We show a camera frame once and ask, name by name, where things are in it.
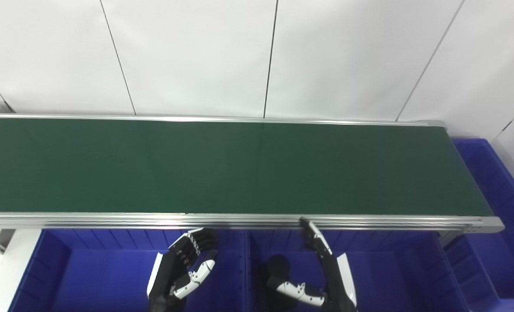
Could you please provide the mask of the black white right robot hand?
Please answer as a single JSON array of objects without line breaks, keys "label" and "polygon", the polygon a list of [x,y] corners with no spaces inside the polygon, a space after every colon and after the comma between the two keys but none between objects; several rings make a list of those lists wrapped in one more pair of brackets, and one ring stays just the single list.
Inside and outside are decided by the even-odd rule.
[{"label": "black white right robot hand", "polygon": [[326,287],[314,289],[306,283],[288,280],[290,262],[282,255],[271,257],[267,263],[267,288],[273,298],[280,299],[282,308],[292,307],[299,302],[320,307],[324,312],[356,312],[356,289],[352,271],[345,253],[335,256],[324,234],[309,219],[300,217],[304,246],[315,252],[323,269]]}]

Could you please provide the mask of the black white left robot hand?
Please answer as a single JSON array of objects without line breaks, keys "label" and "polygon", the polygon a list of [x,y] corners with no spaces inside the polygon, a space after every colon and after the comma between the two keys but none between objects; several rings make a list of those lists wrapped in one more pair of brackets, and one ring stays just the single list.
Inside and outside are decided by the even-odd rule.
[{"label": "black white left robot hand", "polygon": [[157,253],[147,284],[148,312],[182,312],[186,298],[203,284],[217,262],[217,230],[182,234],[166,253]]}]

